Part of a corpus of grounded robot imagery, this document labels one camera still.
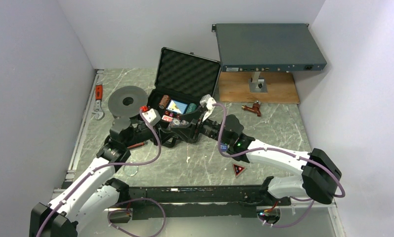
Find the orange poker chip stack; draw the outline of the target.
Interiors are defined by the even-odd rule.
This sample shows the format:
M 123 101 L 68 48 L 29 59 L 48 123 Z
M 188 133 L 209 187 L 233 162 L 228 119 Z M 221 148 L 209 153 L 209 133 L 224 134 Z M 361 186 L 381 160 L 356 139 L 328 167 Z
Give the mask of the orange poker chip stack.
M 158 104 L 158 107 L 160 109 L 165 109 L 168 106 L 170 100 L 171 99 L 170 99 L 170 97 L 168 95 L 163 95 L 161 100 L 160 100 L 160 102 L 159 102 L 159 104 Z

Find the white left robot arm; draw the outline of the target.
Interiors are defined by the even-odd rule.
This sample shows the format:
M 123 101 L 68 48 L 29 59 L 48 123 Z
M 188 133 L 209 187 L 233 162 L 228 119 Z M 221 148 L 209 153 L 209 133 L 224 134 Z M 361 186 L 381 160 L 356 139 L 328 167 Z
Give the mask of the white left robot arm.
M 77 237 L 105 209 L 123 207 L 129 201 L 129 186 L 113 178 L 131 153 L 121 138 L 110 139 L 89 167 L 48 204 L 31 211 L 29 236 Z

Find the black poker set case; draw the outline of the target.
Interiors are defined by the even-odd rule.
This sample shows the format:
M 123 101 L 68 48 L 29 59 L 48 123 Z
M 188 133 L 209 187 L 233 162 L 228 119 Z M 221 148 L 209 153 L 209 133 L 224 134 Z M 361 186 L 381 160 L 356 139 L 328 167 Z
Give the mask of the black poker set case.
M 200 99 L 214 97 L 221 73 L 220 61 L 193 53 L 163 47 L 160 53 L 155 88 L 148 96 L 147 105 L 163 117 L 167 111 L 160 102 L 166 96 L 186 105 L 200 105 Z

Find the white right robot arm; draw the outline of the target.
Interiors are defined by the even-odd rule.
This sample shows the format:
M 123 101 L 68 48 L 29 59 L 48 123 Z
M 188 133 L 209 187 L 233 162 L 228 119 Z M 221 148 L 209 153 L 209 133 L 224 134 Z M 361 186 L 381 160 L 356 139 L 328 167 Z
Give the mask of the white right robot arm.
M 217 142 L 221 156 L 246 163 L 271 165 L 286 170 L 290 177 L 266 178 L 266 187 L 260 190 L 260 200 L 266 205 L 285 197 L 308 197 L 321 204 L 330 204 L 334 198 L 344 198 L 346 191 L 340 179 L 342 173 L 321 149 L 310 152 L 293 151 L 267 144 L 245 135 L 235 115 L 228 115 L 223 104 L 207 94 L 200 100 L 202 123 L 207 124 L 216 107 L 222 108 L 220 124 L 209 125 L 206 134 Z

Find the grey poker chip stack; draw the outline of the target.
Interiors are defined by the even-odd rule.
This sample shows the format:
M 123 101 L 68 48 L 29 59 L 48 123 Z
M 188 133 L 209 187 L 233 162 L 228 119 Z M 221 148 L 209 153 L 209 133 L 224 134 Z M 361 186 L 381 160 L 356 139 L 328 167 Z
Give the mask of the grey poker chip stack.
M 174 118 L 171 122 L 170 122 L 170 126 L 171 128 L 177 128 L 177 127 L 181 127 L 181 120 Z

